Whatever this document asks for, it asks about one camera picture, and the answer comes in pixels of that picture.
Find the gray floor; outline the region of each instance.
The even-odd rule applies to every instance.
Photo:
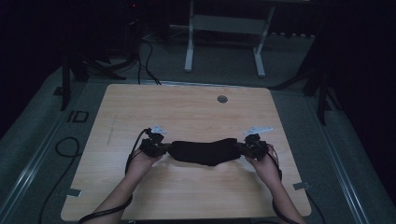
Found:
[[[247,87],[273,86],[293,77],[313,41],[313,38],[296,36],[269,36],[262,53],[266,77],[259,78],[256,76],[251,47],[246,40],[243,45],[226,45],[196,38],[193,68],[190,73],[185,73],[185,33],[175,31],[168,42],[161,41],[155,35],[147,36],[146,39],[153,46],[148,68],[163,84],[172,81]],[[149,55],[148,45],[142,45],[141,54],[145,61]],[[119,72],[121,76],[128,77],[121,83],[136,83],[136,72],[137,66]],[[149,77],[143,72],[142,78]],[[37,221],[45,198],[70,162],[70,159],[60,157],[55,152],[56,143],[67,136],[74,136],[80,142],[80,151],[83,150],[106,86],[115,82],[119,81],[94,74],[88,83],[73,82],[73,100],[64,112],[59,111],[61,97],[52,95],[55,88],[61,85],[60,70],[43,84],[0,142],[0,200],[2,204],[13,205],[14,208],[2,206],[2,212],[9,212],[8,218],[3,219],[5,223]],[[272,94],[301,177],[309,185],[307,192],[318,204],[327,223],[395,223],[395,208],[346,115],[336,110],[330,102],[331,110],[326,112],[327,126],[321,126],[315,116],[317,98],[304,97],[301,94],[303,85],[302,81],[283,91],[272,91]],[[89,112],[87,122],[67,122],[72,110]],[[73,154],[75,148],[74,143],[67,141],[62,150]],[[37,165],[40,169],[36,173],[29,173],[24,168],[37,154],[43,158]],[[65,191],[72,182],[77,166],[78,159],[49,198],[42,223],[64,223],[60,213]],[[21,197],[17,197],[15,186],[18,186],[17,181],[23,172],[31,174],[26,180],[30,187],[26,191],[19,190]],[[15,200],[14,204],[9,203],[10,199]],[[318,211],[312,207],[312,214],[306,220],[309,223],[321,223]]]

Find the wooden tabletop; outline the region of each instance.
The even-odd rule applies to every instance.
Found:
[[[228,101],[220,103],[218,97]],[[93,124],[71,189],[63,220],[90,214],[121,181],[125,162],[139,133],[154,124],[173,141],[214,142],[237,138],[252,126],[273,126],[261,133],[273,144],[283,171],[283,185],[303,216],[311,207],[276,107],[267,89],[208,86],[109,85]],[[123,219],[194,219],[273,217],[272,197],[242,156],[215,167],[175,161],[169,154],[154,164],[134,192]]]

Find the forearm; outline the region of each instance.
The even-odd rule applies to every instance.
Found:
[[[112,209],[125,204],[132,196],[139,180],[123,178],[121,182],[113,189],[107,198],[93,211],[94,213]],[[100,223],[120,223],[124,210],[109,214],[103,217],[98,217],[84,222],[84,224],[100,224]]]
[[[271,194],[274,199],[274,203],[276,205],[277,210],[284,217],[291,219],[300,224],[305,224],[305,220],[298,212],[297,208],[294,206],[289,194],[286,192],[282,183],[277,184],[276,186],[272,186],[270,188]],[[279,219],[279,223],[287,223],[281,218]]]

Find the dark background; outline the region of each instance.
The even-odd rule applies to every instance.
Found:
[[[233,2],[227,7],[221,1],[197,2],[201,4],[197,4],[197,9],[208,14],[265,15],[261,9],[249,11]],[[125,24],[136,15],[142,16],[163,38],[167,37],[168,24],[188,22],[189,1],[136,3],[139,8],[131,11],[121,1],[3,1],[0,135],[12,125],[47,76],[61,66],[62,57],[70,50],[106,62],[109,54],[120,53],[125,38],[134,38],[133,33],[125,32]],[[392,138],[396,136],[396,6],[369,1],[316,3],[277,4],[270,32],[316,36],[315,48],[308,53],[305,64],[316,66],[326,61],[329,65],[331,86],[395,202],[392,172],[396,168],[396,147]],[[204,9],[207,6],[211,6],[210,10]]]

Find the black cloth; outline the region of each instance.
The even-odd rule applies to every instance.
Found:
[[[236,143],[235,138],[226,138],[213,143],[175,141],[168,153],[177,161],[216,166],[241,157]]]

